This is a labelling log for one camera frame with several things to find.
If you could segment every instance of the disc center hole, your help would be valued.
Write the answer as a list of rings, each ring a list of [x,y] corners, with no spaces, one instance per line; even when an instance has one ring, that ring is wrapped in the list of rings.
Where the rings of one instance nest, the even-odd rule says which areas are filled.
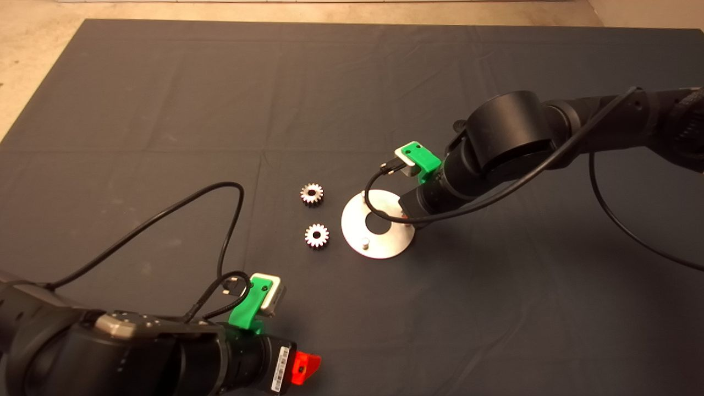
[[[365,224],[367,229],[376,235],[385,234],[391,229],[391,221],[384,220],[373,213],[367,215]]]

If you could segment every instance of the dark gray cloth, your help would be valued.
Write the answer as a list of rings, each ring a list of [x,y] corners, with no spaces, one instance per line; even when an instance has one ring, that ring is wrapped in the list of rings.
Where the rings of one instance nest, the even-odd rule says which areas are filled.
[[[281,276],[270,333],[322,355],[292,395],[701,395],[704,274],[616,229],[583,158],[386,261],[355,253],[340,215],[396,147],[441,152],[452,122],[496,94],[701,85],[703,49],[696,30],[88,20],[0,145],[1,269],[59,278],[236,180],[226,268]],[[704,261],[702,175],[645,149],[597,158],[625,223]],[[318,209],[298,198],[307,182],[325,188]],[[214,278],[234,194],[188,206],[61,292],[182,314]],[[332,234],[321,252],[303,241],[312,223]]]

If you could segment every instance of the circular metal disc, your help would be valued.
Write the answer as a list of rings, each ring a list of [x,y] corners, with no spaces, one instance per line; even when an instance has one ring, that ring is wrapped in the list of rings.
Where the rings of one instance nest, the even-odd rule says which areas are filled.
[[[384,234],[377,235],[367,228],[367,215],[372,211],[364,203],[364,192],[355,195],[342,211],[342,234],[357,253],[372,259],[388,259],[406,250],[415,233],[411,225],[391,223]],[[369,191],[375,208],[389,216],[402,217],[398,195],[385,190]]]

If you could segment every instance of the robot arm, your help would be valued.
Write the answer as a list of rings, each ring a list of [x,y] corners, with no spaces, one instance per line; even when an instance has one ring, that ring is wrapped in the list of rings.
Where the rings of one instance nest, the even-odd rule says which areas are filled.
[[[457,135],[444,160],[399,204],[409,218],[460,208],[528,173],[614,98],[541,103],[528,91],[495,97],[455,122]],[[551,168],[565,167],[583,153],[630,147],[648,147],[678,166],[704,172],[704,89],[633,92]]]
[[[271,278],[277,279],[255,274],[252,284]],[[253,314],[243,327],[248,310],[272,312],[281,297],[277,290],[282,293],[277,287],[250,292],[229,323],[184,323],[79,307],[0,273],[0,352],[8,395],[206,396],[236,388],[282,395],[313,374],[320,358],[251,326],[257,322]]]

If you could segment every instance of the green 3d-printed bracket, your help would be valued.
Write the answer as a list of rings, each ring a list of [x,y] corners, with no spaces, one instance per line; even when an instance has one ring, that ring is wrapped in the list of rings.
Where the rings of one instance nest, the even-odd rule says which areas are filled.
[[[274,284],[271,280],[252,277],[250,279],[252,287],[247,294],[247,298],[235,307],[230,313],[230,319],[227,321],[233,326],[252,330],[257,334],[264,331],[264,323],[257,321],[254,316],[259,312],[266,294],[271,290]]]
[[[415,162],[415,165],[420,169],[418,173],[420,184],[427,182],[433,176],[433,172],[442,164],[440,158],[418,142],[411,142],[401,147],[401,152]]]

